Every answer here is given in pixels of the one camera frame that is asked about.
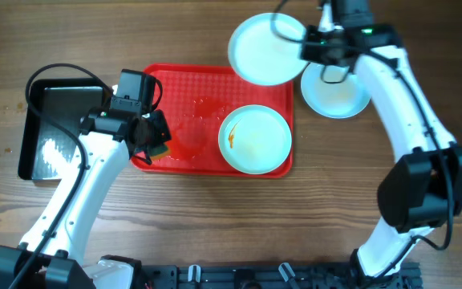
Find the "green orange sponge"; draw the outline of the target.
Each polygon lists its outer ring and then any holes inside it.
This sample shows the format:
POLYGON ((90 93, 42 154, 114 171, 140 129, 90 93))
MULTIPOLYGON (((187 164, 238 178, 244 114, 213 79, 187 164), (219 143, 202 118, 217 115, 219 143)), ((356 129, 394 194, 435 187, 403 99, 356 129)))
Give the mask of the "green orange sponge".
POLYGON ((171 154, 170 148, 166 144, 160 144, 152 149, 149 149, 148 156, 152 161, 159 160, 171 154))

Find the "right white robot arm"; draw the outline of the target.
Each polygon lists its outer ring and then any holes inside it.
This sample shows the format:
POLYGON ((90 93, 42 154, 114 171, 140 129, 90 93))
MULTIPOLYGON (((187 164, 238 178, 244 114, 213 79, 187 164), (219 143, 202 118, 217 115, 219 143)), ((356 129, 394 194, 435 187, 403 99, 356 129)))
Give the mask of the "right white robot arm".
POLYGON ((452 229, 462 211, 462 146, 433 112, 393 26, 375 22, 365 1, 319 7, 320 23, 307 27, 301 57, 358 78, 395 157, 377 191, 379 222, 351 256, 351 285, 378 287, 398 276, 403 259, 434 229, 452 229))

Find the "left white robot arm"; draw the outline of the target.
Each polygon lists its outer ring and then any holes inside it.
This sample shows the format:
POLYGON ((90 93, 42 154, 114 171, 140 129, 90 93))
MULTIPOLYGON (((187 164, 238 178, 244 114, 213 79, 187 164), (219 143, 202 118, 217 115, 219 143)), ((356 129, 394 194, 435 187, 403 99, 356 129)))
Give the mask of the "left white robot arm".
POLYGON ((16 247, 0 246, 0 288, 146 288, 142 263, 104 256, 82 265, 87 241, 112 183, 135 157, 146 164, 168 152, 172 139, 158 108, 163 86, 154 76, 124 69, 118 88, 80 121, 79 134, 37 109, 39 119, 76 146, 53 197, 16 247))

